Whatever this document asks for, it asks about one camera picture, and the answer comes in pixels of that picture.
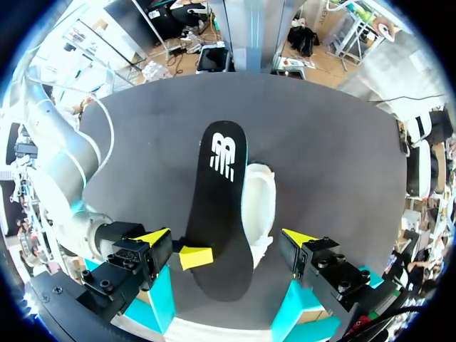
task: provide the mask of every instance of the shoe insole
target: shoe insole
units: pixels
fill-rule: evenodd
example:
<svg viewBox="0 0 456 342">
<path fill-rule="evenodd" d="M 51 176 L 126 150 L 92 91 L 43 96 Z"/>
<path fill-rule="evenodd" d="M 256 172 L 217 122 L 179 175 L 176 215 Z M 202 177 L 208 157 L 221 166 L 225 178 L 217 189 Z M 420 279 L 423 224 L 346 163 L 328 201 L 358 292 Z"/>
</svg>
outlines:
<svg viewBox="0 0 456 342">
<path fill-rule="evenodd" d="M 217 121 L 205 130 L 185 244 L 212 248 L 214 262 L 192 273 L 201 290 L 219 301 L 240 299 L 252 281 L 241 216 L 247 155 L 246 136 L 236 123 Z"/>
</svg>

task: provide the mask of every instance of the white shoe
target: white shoe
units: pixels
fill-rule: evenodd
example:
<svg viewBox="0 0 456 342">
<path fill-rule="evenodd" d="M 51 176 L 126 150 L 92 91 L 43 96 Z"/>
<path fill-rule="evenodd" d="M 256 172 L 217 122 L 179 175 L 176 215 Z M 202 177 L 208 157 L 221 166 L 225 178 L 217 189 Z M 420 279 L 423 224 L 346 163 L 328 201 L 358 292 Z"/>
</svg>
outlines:
<svg viewBox="0 0 456 342">
<path fill-rule="evenodd" d="M 273 238 L 268 237 L 276 216 L 274 173 L 263 164 L 247 165 L 242 197 L 242 224 L 252 251 L 254 269 Z"/>
</svg>

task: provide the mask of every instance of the black table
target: black table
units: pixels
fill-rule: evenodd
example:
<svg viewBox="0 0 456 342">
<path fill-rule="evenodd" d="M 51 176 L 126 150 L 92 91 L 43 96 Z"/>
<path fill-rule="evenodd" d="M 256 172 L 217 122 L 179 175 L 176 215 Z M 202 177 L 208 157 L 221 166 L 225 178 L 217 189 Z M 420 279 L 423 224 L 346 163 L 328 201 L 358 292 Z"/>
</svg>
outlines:
<svg viewBox="0 0 456 342">
<path fill-rule="evenodd" d="M 291 275 L 280 229 L 330 236 L 356 266 L 382 274 L 404 208 L 406 158 L 395 120 L 345 93 L 280 76 L 213 73 L 167 79 L 103 99 L 115 129 L 105 168 L 85 200 L 113 219 L 185 233 L 199 142 L 216 120 L 245 130 L 251 160 L 276 172 L 274 243 L 236 302 L 207 298 L 191 273 L 172 268 L 180 318 L 225 328 L 268 329 Z M 81 130 L 107 153 L 110 133 L 91 105 Z"/>
</svg>

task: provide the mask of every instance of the cable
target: cable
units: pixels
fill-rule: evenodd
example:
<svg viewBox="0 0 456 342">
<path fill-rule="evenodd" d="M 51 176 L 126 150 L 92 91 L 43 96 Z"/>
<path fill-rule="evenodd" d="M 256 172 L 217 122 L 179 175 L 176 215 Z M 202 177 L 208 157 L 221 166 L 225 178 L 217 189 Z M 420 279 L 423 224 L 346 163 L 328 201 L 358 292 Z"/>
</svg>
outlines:
<svg viewBox="0 0 456 342">
<path fill-rule="evenodd" d="M 421 312 L 423 310 L 424 310 L 424 308 L 422 306 L 405 306 L 403 308 L 396 309 L 387 314 L 383 313 L 378 318 L 373 319 L 372 321 L 366 323 L 364 326 L 361 326 L 357 331 L 354 331 L 353 333 L 350 333 L 350 334 L 344 336 L 338 342 L 354 341 L 357 338 L 359 338 L 361 335 L 363 335 L 364 333 L 367 333 L 372 328 L 375 328 L 379 324 L 381 324 L 384 321 L 387 321 L 389 319 L 392 319 L 395 316 L 402 315 L 403 313 L 405 314 L 407 312 Z"/>
<path fill-rule="evenodd" d="M 112 155 L 113 149 L 114 149 L 114 140 L 115 140 L 115 138 L 114 138 L 114 126 L 113 126 L 113 121 L 111 120 L 111 116 L 109 115 L 108 109 L 105 107 L 105 105 L 95 95 L 93 95 L 91 93 L 88 93 L 85 90 L 81 90 L 81 89 L 77 89 L 77 88 L 73 88 L 73 87 L 68 87 L 66 85 L 61 85 L 61 84 L 57 84 L 57 83 L 46 82 L 46 81 L 39 80 L 37 78 L 31 77 L 29 74 L 26 74 L 26 77 L 30 81 L 35 82 L 35 83 L 46 84 L 46 85 L 52 86 L 52 87 L 63 88 L 63 89 L 66 89 L 66 90 L 72 90 L 72 91 L 77 91 L 79 93 L 84 93 L 86 96 L 89 96 L 90 98 L 92 98 L 101 107 L 101 109 L 105 113 L 106 120 L 108 121 L 108 124 L 109 124 L 109 130 L 110 130 L 110 134 L 111 134 L 111 141 L 110 141 L 109 150 L 108 150 L 108 153 L 106 154 L 105 159 L 101 162 L 100 166 L 98 167 L 97 171 L 95 172 L 95 174 L 93 176 L 97 175 L 105 167 L 105 165 L 108 162 L 110 156 Z"/>
<path fill-rule="evenodd" d="M 180 62 L 182 62 L 182 59 L 184 58 L 184 54 L 181 53 L 180 54 L 180 60 L 177 62 L 177 65 L 176 65 L 176 69 L 175 69 L 175 72 L 174 72 L 174 77 L 176 75 L 179 75 L 180 73 L 183 73 L 184 71 L 182 69 L 179 69 L 179 65 L 180 65 Z"/>
<path fill-rule="evenodd" d="M 422 100 L 426 100 L 427 98 L 439 98 L 440 96 L 446 96 L 446 94 L 430 95 L 430 96 L 426 96 L 424 98 L 411 98 L 409 96 L 399 96 L 397 98 L 391 98 L 389 100 L 367 101 L 367 102 L 370 102 L 370 103 L 384 103 L 384 102 L 400 100 L 401 98 L 407 98 L 409 100 L 415 100 L 415 101 L 422 101 Z"/>
</svg>

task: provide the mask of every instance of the cardboard box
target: cardboard box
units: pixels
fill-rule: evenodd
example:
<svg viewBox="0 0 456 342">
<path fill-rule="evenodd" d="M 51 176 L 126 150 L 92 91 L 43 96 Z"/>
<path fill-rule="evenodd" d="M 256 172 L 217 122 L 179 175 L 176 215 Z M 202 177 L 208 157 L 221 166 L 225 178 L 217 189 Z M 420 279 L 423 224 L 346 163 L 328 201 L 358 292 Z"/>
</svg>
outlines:
<svg viewBox="0 0 456 342">
<path fill-rule="evenodd" d="M 335 7 L 337 5 L 329 4 L 329 8 L 332 9 Z M 345 18 L 346 14 L 346 9 L 328 11 L 326 9 L 326 0 L 308 0 L 304 4 L 303 10 L 306 25 L 317 34 L 320 41 L 333 33 L 337 29 L 337 26 L 341 26 L 341 21 Z"/>
</svg>

